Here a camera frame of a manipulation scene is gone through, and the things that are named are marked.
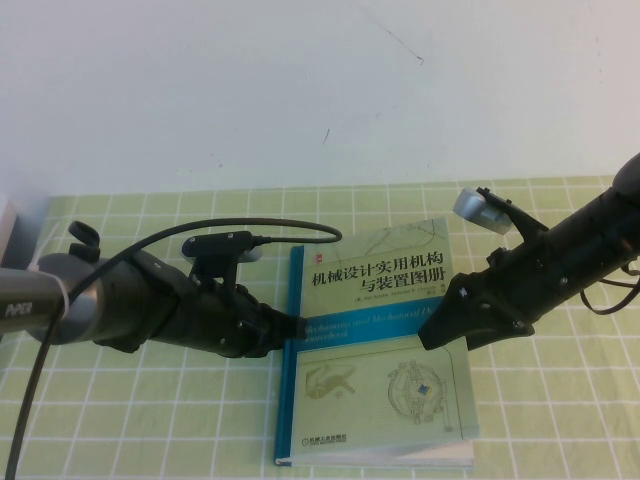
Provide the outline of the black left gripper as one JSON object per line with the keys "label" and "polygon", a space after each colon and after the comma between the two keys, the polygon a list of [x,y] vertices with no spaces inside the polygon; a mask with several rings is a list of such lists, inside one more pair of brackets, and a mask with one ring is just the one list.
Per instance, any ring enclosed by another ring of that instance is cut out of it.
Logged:
{"label": "black left gripper", "polygon": [[306,339],[307,320],[271,309],[239,285],[191,284],[172,314],[172,343],[225,358],[261,358]]}

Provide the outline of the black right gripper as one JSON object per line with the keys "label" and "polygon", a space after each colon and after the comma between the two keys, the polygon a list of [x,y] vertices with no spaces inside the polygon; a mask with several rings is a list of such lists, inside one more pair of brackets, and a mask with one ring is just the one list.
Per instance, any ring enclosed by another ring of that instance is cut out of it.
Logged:
{"label": "black right gripper", "polygon": [[515,335],[571,297],[571,231],[553,228],[512,249],[498,249],[488,267],[453,277],[439,306],[418,331],[430,351],[466,335],[469,351]]}

